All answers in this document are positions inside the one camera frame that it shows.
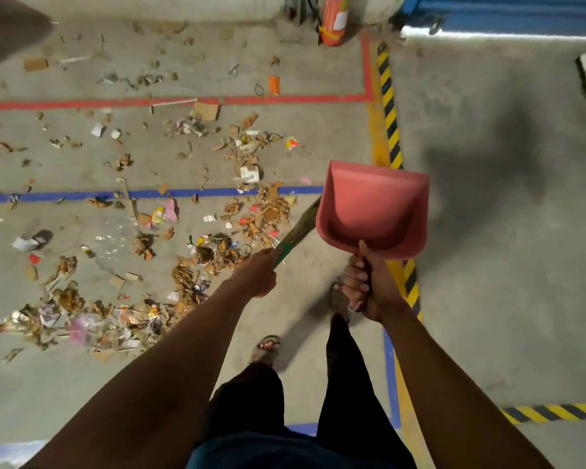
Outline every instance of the red object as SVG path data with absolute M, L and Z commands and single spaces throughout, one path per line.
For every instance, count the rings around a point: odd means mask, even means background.
M 429 189 L 427 174 L 331 161 L 317 232 L 350 253 L 363 239 L 385 260 L 413 258 L 427 241 Z
M 321 41 L 327 46 L 341 44 L 347 15 L 349 14 L 349 0 L 326 0 L 324 6 L 324 22 L 319 27 Z

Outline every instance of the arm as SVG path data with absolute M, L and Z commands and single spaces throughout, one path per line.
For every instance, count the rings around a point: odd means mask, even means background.
M 278 252 L 246 260 L 118 373 L 24 468 L 183 468 L 243 308 L 275 286 Z
M 372 267 L 373 295 L 367 298 L 366 315 L 391 338 L 436 467 L 553 469 L 432 339 L 399 294 L 383 260 L 363 242 L 360 251 Z M 361 268 L 360 259 L 352 257 L 344 278 L 343 292 L 353 302 L 368 290 Z

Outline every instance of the wall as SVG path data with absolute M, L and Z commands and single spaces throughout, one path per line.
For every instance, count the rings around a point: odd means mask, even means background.
M 253 22 L 274 18 L 284 0 L 18 0 L 53 19 L 80 16 Z M 353 21 L 386 21 L 403 0 L 352 0 Z

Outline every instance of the red dustpan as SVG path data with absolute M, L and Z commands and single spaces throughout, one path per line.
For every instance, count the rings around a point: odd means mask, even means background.
M 429 190 L 427 174 L 331 161 L 317 231 L 350 253 L 363 239 L 386 260 L 413 258 L 427 241 Z

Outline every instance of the broom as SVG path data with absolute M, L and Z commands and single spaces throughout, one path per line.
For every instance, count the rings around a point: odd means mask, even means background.
M 317 212 L 319 211 L 319 203 L 321 202 L 321 196 L 317 198 L 311 206 L 304 211 L 302 216 L 295 224 L 288 234 L 282 239 L 276 249 L 282 250 L 276 260 L 273 268 L 280 265 L 280 262 L 293 250 L 297 244 L 299 244 L 305 236 L 313 231 L 317 227 Z

